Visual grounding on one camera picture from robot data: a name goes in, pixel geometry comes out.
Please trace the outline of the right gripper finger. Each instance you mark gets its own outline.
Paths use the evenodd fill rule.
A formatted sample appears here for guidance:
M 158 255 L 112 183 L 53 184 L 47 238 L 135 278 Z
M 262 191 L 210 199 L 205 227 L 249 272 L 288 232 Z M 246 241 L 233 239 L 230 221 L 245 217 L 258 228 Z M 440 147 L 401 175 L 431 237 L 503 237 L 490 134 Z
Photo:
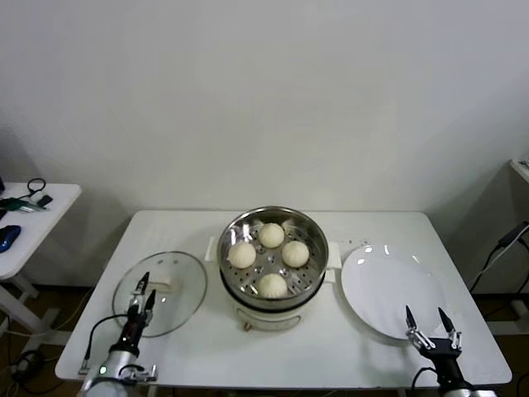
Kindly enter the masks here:
M 412 310 L 406 306 L 406 335 L 411 344 L 418 350 L 430 351 L 434 348 L 434 343 L 421 330 L 418 329 Z
M 461 332 L 455 329 L 451 319 L 442 308 L 439 308 L 439 315 L 442 325 L 447 332 L 448 339 L 450 340 L 451 348 L 456 351 L 461 351 Z

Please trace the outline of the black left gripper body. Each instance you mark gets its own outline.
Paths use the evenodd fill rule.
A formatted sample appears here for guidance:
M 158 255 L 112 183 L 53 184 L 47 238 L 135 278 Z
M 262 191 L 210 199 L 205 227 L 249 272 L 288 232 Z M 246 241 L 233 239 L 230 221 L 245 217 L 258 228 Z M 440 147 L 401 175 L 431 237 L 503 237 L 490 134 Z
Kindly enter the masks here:
M 118 350 L 139 356 L 139 343 L 148 326 L 151 312 L 141 309 L 139 305 L 131 306 L 127 311 L 127 320 L 118 339 Z

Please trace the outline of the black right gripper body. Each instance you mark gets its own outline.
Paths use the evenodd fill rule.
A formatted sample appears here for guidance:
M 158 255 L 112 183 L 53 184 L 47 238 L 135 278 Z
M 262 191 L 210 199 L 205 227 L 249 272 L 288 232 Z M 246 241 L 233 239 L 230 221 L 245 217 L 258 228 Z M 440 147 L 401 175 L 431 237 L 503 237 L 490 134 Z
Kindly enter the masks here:
M 430 360 L 436 370 L 437 382 L 441 388 L 462 388 L 464 377 L 457 363 L 461 350 L 452 346 L 446 338 L 432 338 L 434 347 L 424 351 L 424 357 Z

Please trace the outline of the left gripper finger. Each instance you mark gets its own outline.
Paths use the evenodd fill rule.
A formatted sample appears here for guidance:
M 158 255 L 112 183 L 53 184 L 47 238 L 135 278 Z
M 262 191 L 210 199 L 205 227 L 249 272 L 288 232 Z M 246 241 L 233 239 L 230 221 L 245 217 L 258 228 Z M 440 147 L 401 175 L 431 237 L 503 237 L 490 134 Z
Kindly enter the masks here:
M 142 309 L 142 316 L 146 322 L 149 322 L 153 316 L 153 307 L 155 305 L 156 290 L 151 290 L 148 298 L 145 301 L 145 304 Z
M 149 283 L 150 272 L 147 271 L 138 281 L 136 288 L 131 293 L 130 306 L 145 307 L 145 291 Z

